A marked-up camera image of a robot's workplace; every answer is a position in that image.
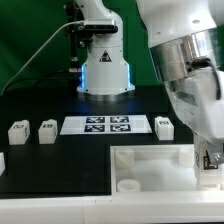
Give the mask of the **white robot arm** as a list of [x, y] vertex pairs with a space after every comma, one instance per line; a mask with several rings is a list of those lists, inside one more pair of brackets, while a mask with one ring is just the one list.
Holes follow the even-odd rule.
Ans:
[[[224, 25], [224, 0], [135, 0], [158, 80], [177, 117], [195, 134], [195, 150], [213, 165], [224, 163], [224, 61], [217, 27]], [[75, 0], [92, 35], [82, 85], [91, 97], [132, 91], [123, 58], [123, 22], [102, 0]]]

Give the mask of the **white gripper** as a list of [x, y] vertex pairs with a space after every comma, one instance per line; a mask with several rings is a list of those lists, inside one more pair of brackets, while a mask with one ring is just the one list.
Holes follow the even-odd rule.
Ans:
[[209, 141], [206, 168], [218, 169], [224, 163], [224, 72], [217, 72], [221, 98], [216, 99], [216, 84], [209, 69], [196, 72], [179, 83], [178, 90], [166, 87], [176, 116], [193, 132]]

